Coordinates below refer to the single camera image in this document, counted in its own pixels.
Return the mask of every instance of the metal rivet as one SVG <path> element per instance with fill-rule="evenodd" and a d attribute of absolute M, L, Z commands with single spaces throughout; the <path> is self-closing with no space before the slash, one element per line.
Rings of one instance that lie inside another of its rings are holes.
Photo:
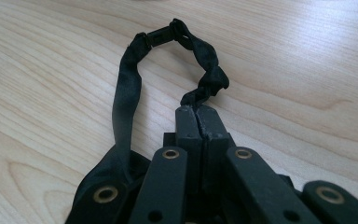
<path fill-rule="evenodd" d="M 179 157 L 179 152 L 174 149 L 167 149 L 162 153 L 162 156 L 168 160 Z"/>
<path fill-rule="evenodd" d="M 340 192 L 329 187 L 320 186 L 316 189 L 316 193 L 329 203 L 341 204 L 345 202 L 344 196 Z"/>
<path fill-rule="evenodd" d="M 103 186 L 94 192 L 94 202 L 96 203 L 110 203 L 118 196 L 117 188 L 113 186 Z"/>
<path fill-rule="evenodd" d="M 235 155 L 240 159 L 249 159 L 252 157 L 252 153 L 247 149 L 237 149 Z"/>

